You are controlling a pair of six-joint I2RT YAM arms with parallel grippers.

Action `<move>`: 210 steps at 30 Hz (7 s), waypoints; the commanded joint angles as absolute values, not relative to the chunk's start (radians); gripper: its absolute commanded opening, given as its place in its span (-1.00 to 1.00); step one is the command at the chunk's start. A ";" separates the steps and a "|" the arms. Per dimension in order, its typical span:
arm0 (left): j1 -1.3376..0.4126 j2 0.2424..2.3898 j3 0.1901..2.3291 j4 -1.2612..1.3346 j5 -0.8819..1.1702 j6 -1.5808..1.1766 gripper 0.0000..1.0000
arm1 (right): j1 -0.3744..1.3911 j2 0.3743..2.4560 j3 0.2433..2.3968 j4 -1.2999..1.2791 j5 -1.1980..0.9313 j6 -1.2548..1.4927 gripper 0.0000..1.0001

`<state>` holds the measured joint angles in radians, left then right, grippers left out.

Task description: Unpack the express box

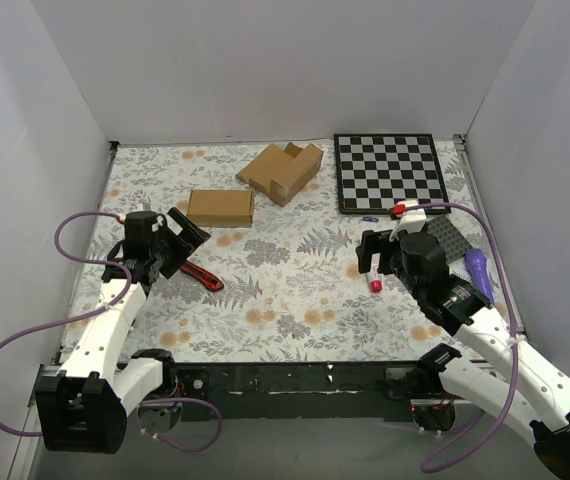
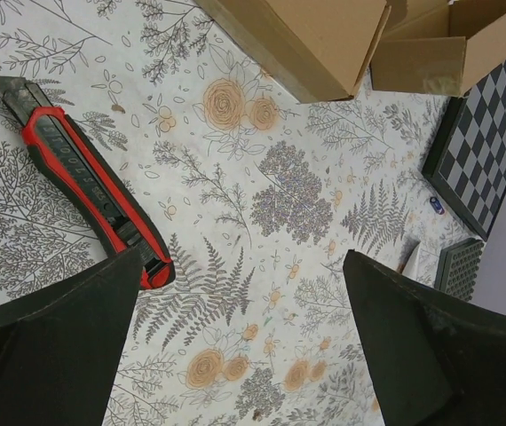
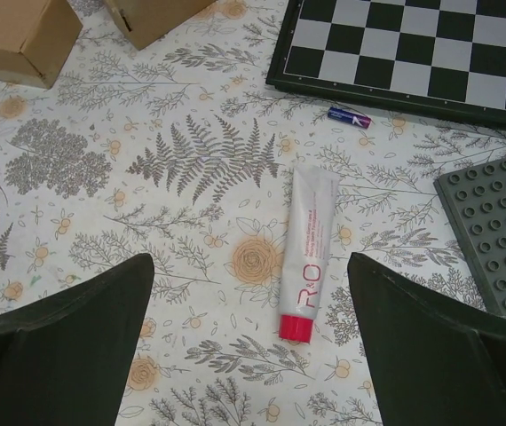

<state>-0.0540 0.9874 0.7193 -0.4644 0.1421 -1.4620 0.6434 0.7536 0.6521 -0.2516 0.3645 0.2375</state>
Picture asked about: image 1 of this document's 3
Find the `red black utility knife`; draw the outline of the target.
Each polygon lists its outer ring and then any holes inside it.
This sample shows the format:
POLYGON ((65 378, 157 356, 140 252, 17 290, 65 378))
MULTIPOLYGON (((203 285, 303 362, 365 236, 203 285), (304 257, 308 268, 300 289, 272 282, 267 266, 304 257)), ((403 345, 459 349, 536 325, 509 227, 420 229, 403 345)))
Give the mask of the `red black utility knife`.
POLYGON ((224 289, 224 284, 218 277, 192 262, 186 261, 180 270, 197 280, 209 292, 219 292, 224 289))

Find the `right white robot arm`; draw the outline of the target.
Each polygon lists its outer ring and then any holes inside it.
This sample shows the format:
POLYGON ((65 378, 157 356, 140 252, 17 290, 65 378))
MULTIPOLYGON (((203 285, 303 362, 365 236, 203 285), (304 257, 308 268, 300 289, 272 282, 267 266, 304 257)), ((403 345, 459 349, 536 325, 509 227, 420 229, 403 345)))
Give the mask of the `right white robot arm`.
POLYGON ((557 478, 570 479, 570 377, 531 344, 511 336, 489 299, 451 273, 445 252, 427 232, 394 237, 390 231, 363 233, 356 248, 360 272, 395 275, 428 320, 471 348, 496 377, 462 359, 448 346, 424 355, 417 373, 429 397, 450 391, 503 421, 530 444, 557 478))

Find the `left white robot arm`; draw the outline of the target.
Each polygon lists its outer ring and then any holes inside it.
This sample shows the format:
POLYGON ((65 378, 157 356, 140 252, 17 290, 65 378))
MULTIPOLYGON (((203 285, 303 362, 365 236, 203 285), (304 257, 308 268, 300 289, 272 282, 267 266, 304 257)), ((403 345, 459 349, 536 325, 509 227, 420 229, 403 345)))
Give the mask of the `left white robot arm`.
POLYGON ((162 349, 136 353, 117 367, 137 313, 159 278, 171 278, 209 239, 179 210, 136 211, 119 217, 124 237, 107 254, 92 317, 76 348, 35 388, 45 447, 50 451, 113 454, 129 415, 145 400, 170 398, 178 377, 162 349))

